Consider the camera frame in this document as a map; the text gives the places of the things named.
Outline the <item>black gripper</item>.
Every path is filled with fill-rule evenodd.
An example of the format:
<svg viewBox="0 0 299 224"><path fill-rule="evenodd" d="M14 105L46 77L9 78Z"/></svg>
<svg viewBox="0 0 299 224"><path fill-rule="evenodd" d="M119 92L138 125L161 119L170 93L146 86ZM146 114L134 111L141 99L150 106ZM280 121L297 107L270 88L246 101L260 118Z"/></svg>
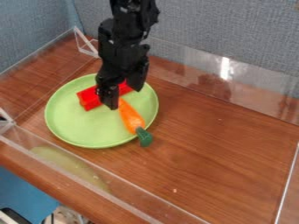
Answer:
<svg viewBox="0 0 299 224"><path fill-rule="evenodd" d="M98 98L111 110L118 109L119 84L139 92L149 73L149 29L139 17L114 17L105 20L98 28L99 52L103 60L97 76Z"/></svg>

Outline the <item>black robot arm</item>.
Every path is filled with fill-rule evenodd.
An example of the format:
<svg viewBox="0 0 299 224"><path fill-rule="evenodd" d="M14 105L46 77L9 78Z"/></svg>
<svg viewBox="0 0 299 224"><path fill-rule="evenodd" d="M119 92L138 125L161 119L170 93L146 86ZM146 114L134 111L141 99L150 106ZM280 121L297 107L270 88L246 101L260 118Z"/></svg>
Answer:
<svg viewBox="0 0 299 224"><path fill-rule="evenodd" d="M110 0L113 18L98 28L98 55L102 67L97 75L97 94L111 109L119 107L119 85L126 84L139 92L146 84L150 67L149 51L143 44L151 27L158 23L161 11L155 0Z"/></svg>

